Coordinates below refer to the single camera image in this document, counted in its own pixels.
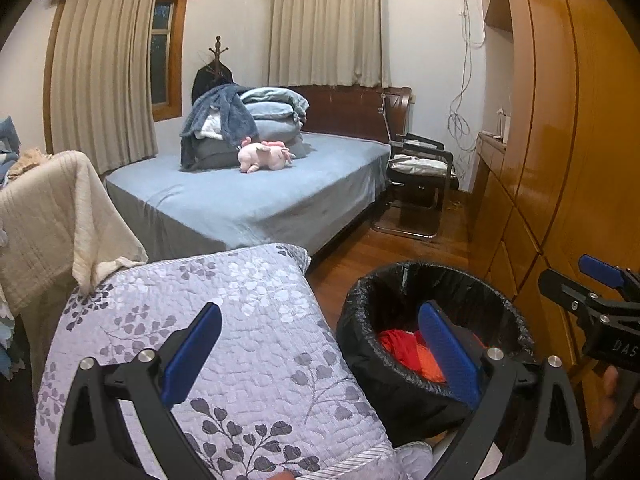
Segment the right hand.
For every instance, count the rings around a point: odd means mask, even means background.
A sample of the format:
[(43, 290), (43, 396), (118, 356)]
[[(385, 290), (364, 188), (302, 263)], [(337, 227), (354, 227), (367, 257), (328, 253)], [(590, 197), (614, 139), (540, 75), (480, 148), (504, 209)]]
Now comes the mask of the right hand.
[(602, 386), (604, 391), (603, 411), (611, 414), (616, 408), (616, 393), (620, 372), (615, 366), (608, 366), (602, 376)]

